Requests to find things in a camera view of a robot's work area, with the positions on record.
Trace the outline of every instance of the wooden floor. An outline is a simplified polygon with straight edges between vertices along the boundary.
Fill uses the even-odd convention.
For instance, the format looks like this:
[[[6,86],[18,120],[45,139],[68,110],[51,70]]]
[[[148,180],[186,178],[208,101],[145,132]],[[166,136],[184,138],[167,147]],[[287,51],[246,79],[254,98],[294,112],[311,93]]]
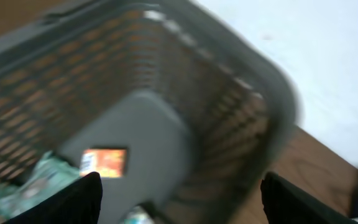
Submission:
[[[358,170],[298,128],[270,170],[347,215]],[[233,217],[231,224],[267,224],[259,186]]]
[[[59,2],[62,0],[0,0],[0,35],[33,21]],[[270,170],[340,213],[348,213],[350,194],[358,182],[358,170],[301,129]],[[233,217],[232,223],[267,223],[258,188]]]

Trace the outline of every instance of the laundry basket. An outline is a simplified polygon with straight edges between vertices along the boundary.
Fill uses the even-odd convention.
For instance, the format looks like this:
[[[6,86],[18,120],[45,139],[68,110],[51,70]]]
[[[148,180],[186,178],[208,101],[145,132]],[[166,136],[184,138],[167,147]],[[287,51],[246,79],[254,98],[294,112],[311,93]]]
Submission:
[[[155,204],[159,223],[226,223],[290,137],[268,61],[183,0],[74,1],[0,38],[0,184],[53,150],[126,148],[99,223]]]

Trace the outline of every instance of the basket handle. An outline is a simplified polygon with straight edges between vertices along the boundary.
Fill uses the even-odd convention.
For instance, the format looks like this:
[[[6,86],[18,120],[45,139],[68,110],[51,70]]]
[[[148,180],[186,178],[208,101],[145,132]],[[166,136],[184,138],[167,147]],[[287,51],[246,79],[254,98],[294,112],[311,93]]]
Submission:
[[[70,16],[78,11],[99,2],[99,0],[70,0],[57,7],[46,11],[42,18],[43,25],[49,25],[58,22],[61,18]]]

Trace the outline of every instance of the gray basket bottom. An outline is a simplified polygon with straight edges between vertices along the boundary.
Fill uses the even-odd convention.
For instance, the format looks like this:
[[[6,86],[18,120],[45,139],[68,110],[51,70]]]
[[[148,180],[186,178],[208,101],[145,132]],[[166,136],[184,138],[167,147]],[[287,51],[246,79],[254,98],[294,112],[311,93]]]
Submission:
[[[69,139],[59,154],[79,166],[85,149],[127,147],[126,174],[104,179],[100,224],[117,223],[133,206],[163,206],[196,162],[196,141],[158,95],[133,92]]]

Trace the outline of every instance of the orange package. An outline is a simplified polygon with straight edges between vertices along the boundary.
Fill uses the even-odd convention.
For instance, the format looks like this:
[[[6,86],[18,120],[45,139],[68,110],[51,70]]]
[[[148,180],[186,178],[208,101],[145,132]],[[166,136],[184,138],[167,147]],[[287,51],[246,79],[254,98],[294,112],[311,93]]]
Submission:
[[[125,149],[87,149],[82,156],[80,175],[95,171],[102,178],[122,177],[125,157]]]

